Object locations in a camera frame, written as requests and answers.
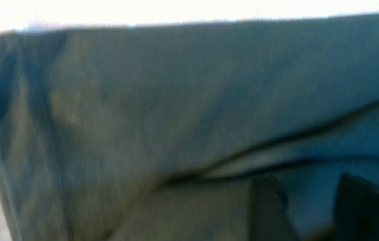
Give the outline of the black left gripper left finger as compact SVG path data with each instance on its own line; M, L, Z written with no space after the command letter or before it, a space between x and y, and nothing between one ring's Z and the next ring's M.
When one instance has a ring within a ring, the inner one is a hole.
M273 177L257 177L250 185L250 241L300 241L288 215L288 197Z

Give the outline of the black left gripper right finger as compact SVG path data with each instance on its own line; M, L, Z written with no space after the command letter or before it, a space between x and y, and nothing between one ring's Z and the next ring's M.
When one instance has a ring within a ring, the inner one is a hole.
M335 196L334 228L339 241L379 241L379 186L343 174Z

